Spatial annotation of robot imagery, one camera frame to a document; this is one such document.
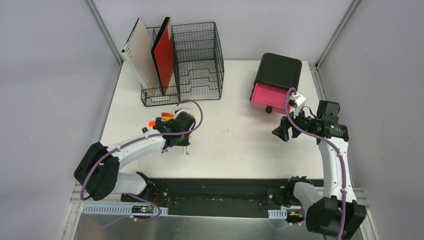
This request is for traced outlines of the black pink drawer unit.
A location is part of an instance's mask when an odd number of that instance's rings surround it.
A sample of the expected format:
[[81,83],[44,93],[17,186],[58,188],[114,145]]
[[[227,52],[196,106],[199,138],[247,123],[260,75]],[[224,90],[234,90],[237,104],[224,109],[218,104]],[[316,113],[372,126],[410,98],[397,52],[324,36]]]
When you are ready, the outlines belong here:
[[299,59],[266,52],[262,55],[249,98],[254,107],[267,114],[290,110],[285,97],[290,88],[298,89],[302,62]]

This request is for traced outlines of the red A4 folder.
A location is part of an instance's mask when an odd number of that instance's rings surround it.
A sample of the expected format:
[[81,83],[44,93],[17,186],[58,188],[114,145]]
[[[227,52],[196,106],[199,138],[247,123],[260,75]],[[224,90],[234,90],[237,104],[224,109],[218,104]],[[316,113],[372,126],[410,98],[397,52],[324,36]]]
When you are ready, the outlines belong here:
[[169,16],[165,17],[156,34],[151,54],[160,82],[160,91],[165,95],[174,73],[174,43]]

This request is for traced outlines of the white A4 folder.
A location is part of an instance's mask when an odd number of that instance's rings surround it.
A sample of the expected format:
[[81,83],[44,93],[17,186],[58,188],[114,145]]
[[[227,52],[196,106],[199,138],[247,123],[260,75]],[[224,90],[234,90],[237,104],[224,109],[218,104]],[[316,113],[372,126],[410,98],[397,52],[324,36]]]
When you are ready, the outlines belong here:
[[138,18],[121,51],[126,63],[130,66],[134,78],[144,89],[158,85],[159,77],[151,54],[153,40],[144,22]]

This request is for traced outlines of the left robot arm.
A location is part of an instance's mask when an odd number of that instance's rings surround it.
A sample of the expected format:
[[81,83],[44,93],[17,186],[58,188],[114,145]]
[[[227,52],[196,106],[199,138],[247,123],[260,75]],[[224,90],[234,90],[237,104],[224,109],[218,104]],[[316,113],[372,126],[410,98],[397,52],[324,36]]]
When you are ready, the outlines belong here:
[[73,176],[84,187],[83,192],[94,201],[109,194],[132,194],[140,202],[152,198],[152,182],[142,172],[125,173],[122,168],[130,163],[169,148],[187,147],[196,119],[186,111],[170,121],[156,122],[152,129],[126,142],[112,145],[93,143],[76,167]]

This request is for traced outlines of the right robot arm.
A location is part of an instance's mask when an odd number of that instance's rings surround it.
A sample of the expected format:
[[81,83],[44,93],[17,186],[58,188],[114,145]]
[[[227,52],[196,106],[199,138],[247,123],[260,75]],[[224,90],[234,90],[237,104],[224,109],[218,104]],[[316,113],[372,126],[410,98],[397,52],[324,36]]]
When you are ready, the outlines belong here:
[[272,134],[287,142],[292,137],[306,134],[316,139],[323,166],[323,192],[319,194],[306,176],[293,176],[274,201],[284,207],[302,206],[304,214],[291,222],[304,220],[312,233],[338,240],[353,237],[367,216],[364,205],[358,203],[352,188],[347,152],[348,127],[339,124],[340,105],[321,100],[316,114],[307,116],[304,107],[289,100],[291,111],[283,116]]

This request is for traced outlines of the yellow highlighter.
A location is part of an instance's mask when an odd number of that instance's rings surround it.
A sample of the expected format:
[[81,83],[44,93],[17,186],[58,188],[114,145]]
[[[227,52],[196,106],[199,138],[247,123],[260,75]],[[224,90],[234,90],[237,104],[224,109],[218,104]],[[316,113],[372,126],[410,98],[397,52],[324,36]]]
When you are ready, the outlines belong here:
[[161,119],[161,121],[165,121],[165,122],[167,122],[167,121],[169,121],[170,119],[172,119],[172,117],[162,116],[160,119]]

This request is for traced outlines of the orange cap black marker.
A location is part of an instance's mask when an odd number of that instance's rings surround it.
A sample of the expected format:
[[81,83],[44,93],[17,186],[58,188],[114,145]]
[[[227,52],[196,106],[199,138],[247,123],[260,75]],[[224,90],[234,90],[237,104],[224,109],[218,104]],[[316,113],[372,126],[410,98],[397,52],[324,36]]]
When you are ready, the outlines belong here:
[[156,124],[158,123],[158,121],[154,121],[154,120],[150,120],[149,122],[148,122],[148,127],[149,128],[153,128]]

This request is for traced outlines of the black mounting base plate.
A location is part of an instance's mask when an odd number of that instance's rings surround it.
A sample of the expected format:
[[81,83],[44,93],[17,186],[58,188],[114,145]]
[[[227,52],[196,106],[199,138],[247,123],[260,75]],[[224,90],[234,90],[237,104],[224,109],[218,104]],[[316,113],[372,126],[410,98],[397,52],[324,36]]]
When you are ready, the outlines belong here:
[[268,218],[269,211],[297,203],[289,191],[297,177],[150,178],[139,198],[172,216]]

